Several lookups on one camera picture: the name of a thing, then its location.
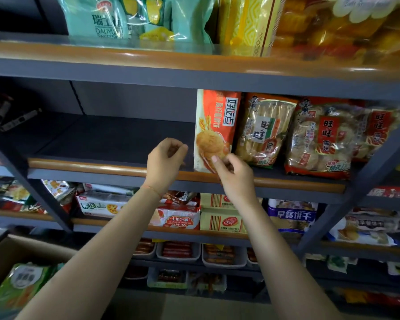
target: teal snack package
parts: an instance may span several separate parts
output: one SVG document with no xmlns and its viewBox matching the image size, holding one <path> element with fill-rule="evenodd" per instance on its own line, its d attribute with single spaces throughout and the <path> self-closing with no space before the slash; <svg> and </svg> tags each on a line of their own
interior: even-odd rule
<svg viewBox="0 0 400 320">
<path fill-rule="evenodd" d="M 212 43 L 205 25 L 214 0 L 119 0 L 132 39 Z"/>
<path fill-rule="evenodd" d="M 68 34 L 77 37 L 128 39 L 126 14 L 118 0 L 58 0 Z"/>
<path fill-rule="evenodd" d="M 21 309 L 43 287 L 53 268 L 15 264 L 0 285 L 0 309 Z"/>
</svg>

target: finger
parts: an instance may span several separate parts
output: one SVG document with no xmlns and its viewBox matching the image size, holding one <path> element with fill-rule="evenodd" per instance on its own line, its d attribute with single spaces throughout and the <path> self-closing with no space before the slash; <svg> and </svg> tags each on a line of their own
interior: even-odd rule
<svg viewBox="0 0 400 320">
<path fill-rule="evenodd" d="M 185 156 L 187 155 L 187 151 L 188 151 L 188 145 L 182 144 L 182 146 L 179 147 L 176 153 L 171 157 L 171 160 L 174 161 L 175 164 L 177 164 L 178 166 L 181 166 Z"/>
<path fill-rule="evenodd" d="M 219 178 L 225 179 L 230 174 L 228 168 L 225 166 L 224 162 L 218 156 L 212 156 L 212 162 L 215 166 L 216 172 L 219 175 Z"/>
<path fill-rule="evenodd" d="M 240 169 L 242 169 L 243 167 L 247 166 L 244 161 L 242 161 L 238 156 L 233 153 L 228 154 L 225 158 L 231 163 L 234 168 L 234 172 L 236 173 L 237 171 L 240 171 Z"/>
<path fill-rule="evenodd" d="M 169 148 L 171 148 L 172 146 L 175 146 L 177 148 L 181 147 L 184 143 L 178 139 L 174 139 L 174 138 L 166 138 L 163 139 L 160 144 L 157 147 L 160 147 L 162 149 L 165 150 L 165 152 L 167 153 Z"/>
</svg>

